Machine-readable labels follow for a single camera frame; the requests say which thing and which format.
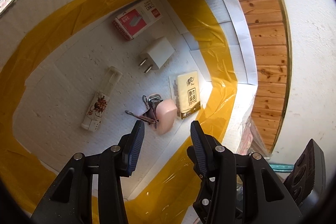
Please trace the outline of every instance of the metal binder clip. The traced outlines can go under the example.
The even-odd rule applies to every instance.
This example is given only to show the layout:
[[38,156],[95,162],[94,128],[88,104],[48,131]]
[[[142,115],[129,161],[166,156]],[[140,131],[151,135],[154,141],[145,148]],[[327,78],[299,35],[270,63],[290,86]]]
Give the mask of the metal binder clip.
[[125,112],[144,122],[153,124],[154,127],[157,128],[157,123],[159,122],[159,120],[156,118],[155,111],[156,111],[156,107],[158,106],[158,104],[160,104],[163,101],[163,99],[161,98],[161,95],[153,94],[153,95],[150,95],[148,98],[145,95],[143,95],[142,100],[146,106],[146,112],[142,116],[135,115],[134,113],[128,110],[125,110]]

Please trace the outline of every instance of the plastic wrap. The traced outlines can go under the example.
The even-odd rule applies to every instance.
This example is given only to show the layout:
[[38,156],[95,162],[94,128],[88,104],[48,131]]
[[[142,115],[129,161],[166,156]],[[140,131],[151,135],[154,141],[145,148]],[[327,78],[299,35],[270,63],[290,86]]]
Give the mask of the plastic wrap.
[[[38,158],[12,135],[12,116],[25,90],[25,80],[54,49],[103,15],[134,0],[74,0],[26,34],[0,73],[0,173],[20,206],[32,212],[55,178]],[[228,125],[237,82],[223,31],[205,0],[167,0],[199,48],[211,75],[213,89],[197,120],[205,133],[219,141]],[[162,170],[132,201],[126,202],[129,223],[181,223],[195,200],[200,179],[186,154],[188,138]],[[93,198],[97,220],[96,198]]]
[[241,136],[241,142],[237,153],[247,155],[254,152],[260,153],[267,160],[271,156],[253,122],[252,117],[249,117]]

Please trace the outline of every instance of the metal screw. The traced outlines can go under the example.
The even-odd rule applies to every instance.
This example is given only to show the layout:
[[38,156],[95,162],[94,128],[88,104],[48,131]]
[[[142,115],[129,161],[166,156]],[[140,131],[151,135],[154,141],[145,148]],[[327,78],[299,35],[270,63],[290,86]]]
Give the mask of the metal screw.
[[203,200],[202,200],[202,204],[203,204],[204,206],[208,205],[208,204],[209,204],[209,200],[208,200],[207,198],[203,199]]
[[83,157],[83,154],[82,154],[82,153],[76,153],[76,154],[74,154],[74,156],[73,156],[73,158],[74,158],[75,160],[80,160],[82,157]]
[[255,158],[256,160],[260,160],[262,158],[259,153],[253,153],[252,157]]
[[111,151],[112,152],[118,152],[120,150],[120,146],[119,145],[112,145],[111,146]]
[[224,152],[225,151],[225,147],[224,146],[221,146],[221,145],[217,145],[215,147],[216,151],[217,152]]

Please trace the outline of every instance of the yellow border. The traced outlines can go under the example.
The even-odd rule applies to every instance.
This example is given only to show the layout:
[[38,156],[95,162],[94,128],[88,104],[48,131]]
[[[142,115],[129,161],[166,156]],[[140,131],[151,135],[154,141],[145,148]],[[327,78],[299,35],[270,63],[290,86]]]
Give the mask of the yellow border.
[[280,135],[280,131],[282,128],[282,124],[284,122],[286,110],[287,110],[287,105],[288,105],[288,100],[289,100],[289,92],[291,88],[291,81],[292,81],[292,38],[291,38],[291,31],[290,31],[290,26],[289,26],[289,19],[288,19],[288,14],[287,14],[287,9],[286,9],[286,4],[285,0],[278,0],[280,9],[281,9],[281,14],[282,14],[282,20],[283,24],[285,26],[285,33],[286,33],[286,44],[287,44],[287,83],[286,83],[286,93],[285,93],[285,101],[283,103],[283,109],[281,113],[281,119],[280,123],[278,126],[277,134],[276,137],[273,141],[272,148],[270,152],[272,153],[274,150],[274,147],[277,143],[277,140]]

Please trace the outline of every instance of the red and white box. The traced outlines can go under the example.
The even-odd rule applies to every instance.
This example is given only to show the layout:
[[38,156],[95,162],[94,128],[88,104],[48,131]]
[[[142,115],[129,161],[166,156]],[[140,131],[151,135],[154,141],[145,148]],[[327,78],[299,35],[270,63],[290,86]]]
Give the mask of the red and white box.
[[132,40],[161,17],[153,0],[143,0],[119,14],[113,24],[127,40]]

